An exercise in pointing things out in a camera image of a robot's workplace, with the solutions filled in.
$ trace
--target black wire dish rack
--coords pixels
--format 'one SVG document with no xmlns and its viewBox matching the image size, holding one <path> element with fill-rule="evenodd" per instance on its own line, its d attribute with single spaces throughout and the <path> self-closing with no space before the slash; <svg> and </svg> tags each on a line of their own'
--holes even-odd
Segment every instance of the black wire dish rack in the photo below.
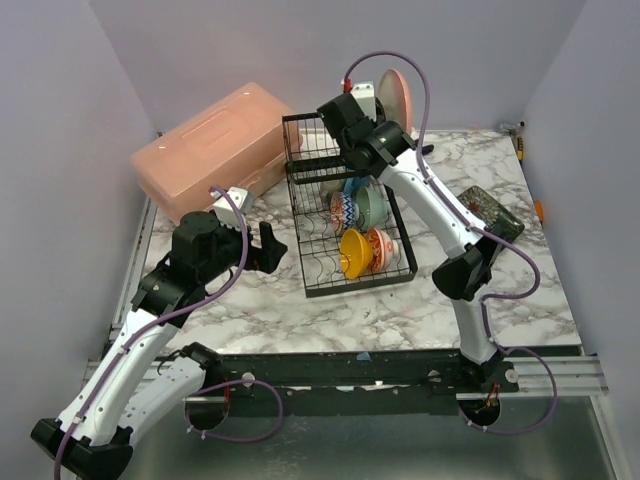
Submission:
<svg viewBox="0 0 640 480">
<path fill-rule="evenodd" d="M 363 176 L 350 171 L 340 157 L 340 149 L 324 127 L 318 113 L 282 118 L 287 154 L 286 172 L 291 210 L 296 227 L 305 295 L 308 298 L 365 288 L 409 282 L 418 271 L 393 190 L 371 178 L 370 187 L 391 207 L 384 230 L 400 246 L 400 255 L 378 273 L 369 269 L 348 280 L 340 268 L 340 240 L 331 226 L 329 205 L 320 195 L 320 183 L 327 180 Z"/>
</svg>

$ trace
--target lavender wall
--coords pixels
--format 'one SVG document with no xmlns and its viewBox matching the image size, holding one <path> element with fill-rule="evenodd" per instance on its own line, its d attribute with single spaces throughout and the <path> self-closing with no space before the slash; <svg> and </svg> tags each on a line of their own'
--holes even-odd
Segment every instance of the lavender wall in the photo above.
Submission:
<svg viewBox="0 0 640 480">
<path fill-rule="evenodd" d="M 525 173 L 640 478 L 640 5 L 589 0 L 526 109 Z"/>
<path fill-rule="evenodd" d="M 0 477 L 47 479 L 29 432 L 105 341 L 153 129 L 84 0 L 0 2 L 0 45 Z"/>
<path fill-rule="evenodd" d="M 432 84 L 432 128 L 519 120 L 584 0 L 89 0 L 156 128 L 173 128 L 250 80 L 312 111 L 358 56 L 415 58 Z M 356 70 L 379 79 L 399 61 Z"/>
</svg>

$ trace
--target yellow bowl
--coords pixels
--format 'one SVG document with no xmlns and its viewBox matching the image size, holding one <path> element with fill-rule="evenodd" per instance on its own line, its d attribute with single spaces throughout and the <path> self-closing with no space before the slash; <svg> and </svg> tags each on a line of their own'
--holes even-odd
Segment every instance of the yellow bowl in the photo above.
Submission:
<svg viewBox="0 0 640 480">
<path fill-rule="evenodd" d="M 354 280 L 362 275 L 373 260 L 373 250 L 366 238 L 353 228 L 342 235 L 340 241 L 340 266 L 344 276 Z"/>
</svg>

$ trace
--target plate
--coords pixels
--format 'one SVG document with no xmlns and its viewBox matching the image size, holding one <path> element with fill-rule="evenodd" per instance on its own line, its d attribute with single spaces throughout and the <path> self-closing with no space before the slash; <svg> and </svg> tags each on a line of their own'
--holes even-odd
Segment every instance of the plate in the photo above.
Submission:
<svg viewBox="0 0 640 480">
<path fill-rule="evenodd" d="M 378 84 L 376 92 L 387 120 L 393 120 L 402 129 L 411 133 L 413 110 L 411 107 L 411 95 L 407 80 L 395 68 L 390 68 Z"/>
</svg>

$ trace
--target metal floor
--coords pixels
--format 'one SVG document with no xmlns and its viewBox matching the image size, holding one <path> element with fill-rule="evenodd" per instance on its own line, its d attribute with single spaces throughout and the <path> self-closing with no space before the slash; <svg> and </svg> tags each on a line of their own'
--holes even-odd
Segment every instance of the metal floor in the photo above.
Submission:
<svg viewBox="0 0 640 480">
<path fill-rule="evenodd" d="M 496 426 L 539 419 L 548 399 L 508 399 Z M 253 435 L 270 419 L 228 419 L 225 433 Z M 429 415 L 285 419 L 258 444 L 229 444 L 191 433 L 182 408 L 143 439 L 126 480 L 614 479 L 589 398 L 560 399 L 552 421 L 529 435 L 497 437 L 459 417 Z"/>
</svg>

